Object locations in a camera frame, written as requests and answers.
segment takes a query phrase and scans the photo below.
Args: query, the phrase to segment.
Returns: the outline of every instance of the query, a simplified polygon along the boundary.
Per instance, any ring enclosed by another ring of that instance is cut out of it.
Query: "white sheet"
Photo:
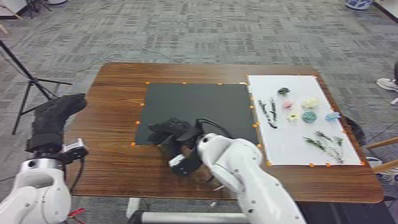
[[[286,96],[277,94],[277,90],[286,87],[291,92]],[[343,126],[339,120],[327,121],[325,115],[332,113],[330,104],[320,89],[314,76],[293,75],[249,75],[249,91],[254,97],[256,116],[259,121],[259,132],[263,137],[266,157],[272,165],[341,165],[336,159],[321,152],[321,150],[309,145],[304,137],[316,139],[314,132],[321,131],[332,137],[343,138],[343,147],[336,147],[343,151],[343,165],[361,165],[357,152],[343,133]],[[266,117],[259,107],[258,100],[266,103],[270,111],[270,98],[273,97],[277,104],[277,129],[273,129],[266,122]],[[313,109],[318,119],[313,124],[302,121],[288,121],[291,113],[302,113],[307,109],[302,108],[302,101],[309,98],[320,100],[320,106]],[[284,100],[295,101],[291,109],[282,108]]]

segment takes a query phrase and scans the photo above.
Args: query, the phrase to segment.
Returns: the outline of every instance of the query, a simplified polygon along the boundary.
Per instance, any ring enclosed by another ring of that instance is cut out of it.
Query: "stand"
[[[55,83],[55,84],[59,84],[59,85],[60,85],[60,84],[64,84],[64,85],[71,85],[71,83],[67,83],[67,82],[59,82],[59,81],[53,81],[53,80],[48,80],[48,79],[37,79],[37,78],[32,76],[32,74],[30,74],[30,72],[28,72],[28,70],[27,70],[27,68],[25,68],[25,66],[23,66],[23,64],[21,64],[21,62],[19,62],[19,60],[18,60],[18,58],[16,58],[16,56],[14,56],[14,54],[12,54],[12,52],[11,52],[9,47],[5,46],[2,40],[0,40],[0,47],[2,47],[2,49],[3,49],[3,51],[5,51],[5,53],[7,53],[7,55],[9,55],[9,57],[11,57],[12,61],[14,61],[14,63],[16,63],[16,65],[18,65],[18,68],[19,68],[21,71],[23,71],[25,77],[28,78],[28,85],[27,85],[27,90],[25,90],[25,95],[23,95],[23,100],[21,100],[21,107],[19,107],[19,111],[18,111],[16,123],[14,123],[14,128],[12,128],[12,135],[14,135],[14,134],[16,134],[18,125],[19,125],[21,116],[23,116],[30,111],[34,111],[35,108],[37,108],[37,107],[34,107],[32,109],[25,110],[25,104],[27,104],[28,93],[30,93],[30,89],[32,89],[32,87],[35,86],[35,88],[39,89],[41,94],[44,95],[46,99],[51,100],[51,97],[57,98],[57,95],[55,95],[55,93],[46,89],[46,87],[41,85],[39,82],[50,82],[50,83]]]

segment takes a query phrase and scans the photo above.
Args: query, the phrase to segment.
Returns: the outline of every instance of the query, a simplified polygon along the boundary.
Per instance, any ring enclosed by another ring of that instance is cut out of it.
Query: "person's foot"
[[[385,89],[398,92],[398,85],[393,79],[380,78],[377,79],[377,85]]]

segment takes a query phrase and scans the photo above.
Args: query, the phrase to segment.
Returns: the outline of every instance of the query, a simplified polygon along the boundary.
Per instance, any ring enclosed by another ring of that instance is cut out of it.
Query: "chair leg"
[[[14,15],[14,17],[16,17],[19,20],[23,20],[21,16],[16,14],[16,12],[11,10],[11,8],[9,8],[5,5],[2,5],[0,7],[9,11],[9,13]]]
[[[394,137],[394,138],[384,140],[382,142],[377,142],[375,144],[368,145],[368,146],[366,146],[366,149],[378,148],[378,147],[382,147],[382,146],[385,146],[385,145],[391,145],[391,144],[394,144],[394,143],[398,143],[398,137]]]
[[[5,27],[2,24],[0,24],[0,30],[3,31],[5,34],[9,34],[9,31],[5,30]]]
[[[391,170],[396,167],[398,167],[398,160],[384,163],[382,165],[375,166],[371,169],[373,169],[375,173],[380,173],[380,172]]]

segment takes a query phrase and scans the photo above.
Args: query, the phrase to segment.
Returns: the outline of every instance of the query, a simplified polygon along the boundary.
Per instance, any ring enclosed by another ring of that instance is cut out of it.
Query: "floor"
[[[352,11],[339,0],[69,0],[34,19],[27,15],[23,21],[2,21],[11,34],[0,33],[0,39],[32,73],[73,82],[60,94],[89,91],[110,61],[311,65],[368,139],[398,121],[398,106],[389,105],[398,94],[375,85],[377,78],[393,77],[398,26],[375,7]],[[27,79],[2,58],[0,71],[2,179],[28,157],[32,114],[12,136]],[[28,102],[30,106],[44,102],[37,92]],[[396,135],[398,125],[373,140]],[[396,147],[377,150],[377,156],[398,159]],[[12,180],[0,183],[0,199],[11,186]],[[385,184],[385,195],[398,196],[396,185]],[[146,203],[163,211],[179,207],[208,211],[208,204],[154,199]],[[124,206],[126,199],[74,198],[74,207],[87,208],[87,223],[122,223]],[[231,203],[222,206],[236,209]],[[391,211],[398,220],[398,203]]]

